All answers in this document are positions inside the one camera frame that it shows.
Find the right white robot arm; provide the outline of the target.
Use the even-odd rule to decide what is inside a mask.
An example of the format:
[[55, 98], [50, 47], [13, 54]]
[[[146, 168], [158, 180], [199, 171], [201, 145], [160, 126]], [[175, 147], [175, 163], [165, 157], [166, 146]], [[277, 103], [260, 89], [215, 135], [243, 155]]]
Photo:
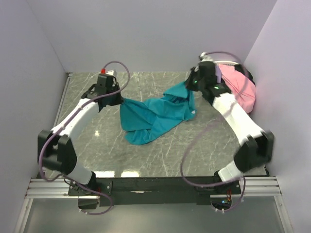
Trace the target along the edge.
[[238, 104], [237, 98], [225, 83], [209, 81], [194, 68], [185, 81], [188, 90], [199, 91], [214, 109], [216, 109], [235, 133], [240, 147], [233, 160], [216, 172], [213, 184], [198, 184], [197, 187], [213, 187], [223, 194], [230, 188], [230, 183], [244, 173], [267, 164], [272, 159], [274, 135], [259, 127]]

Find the teal t shirt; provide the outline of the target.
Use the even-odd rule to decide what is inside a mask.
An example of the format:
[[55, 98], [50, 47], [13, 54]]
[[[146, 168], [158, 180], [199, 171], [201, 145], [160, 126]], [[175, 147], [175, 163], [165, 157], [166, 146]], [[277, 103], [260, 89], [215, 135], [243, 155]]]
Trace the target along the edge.
[[121, 127], [133, 145], [150, 143], [183, 121], [196, 116], [193, 91], [180, 82], [163, 93], [162, 98], [145, 101], [123, 99], [120, 105]]

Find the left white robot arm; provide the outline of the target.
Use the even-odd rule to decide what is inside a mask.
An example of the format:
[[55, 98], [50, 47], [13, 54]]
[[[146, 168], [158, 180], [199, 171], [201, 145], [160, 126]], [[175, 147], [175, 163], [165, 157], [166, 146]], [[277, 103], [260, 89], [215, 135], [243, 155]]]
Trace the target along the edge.
[[50, 131], [42, 130], [38, 135], [38, 165], [41, 178], [48, 179], [43, 168], [57, 171], [72, 182], [76, 182], [86, 195], [98, 191], [96, 175], [77, 160], [74, 141], [85, 126], [106, 106], [122, 102], [121, 88], [116, 79], [108, 84], [93, 84], [82, 96], [76, 107], [66, 118]]

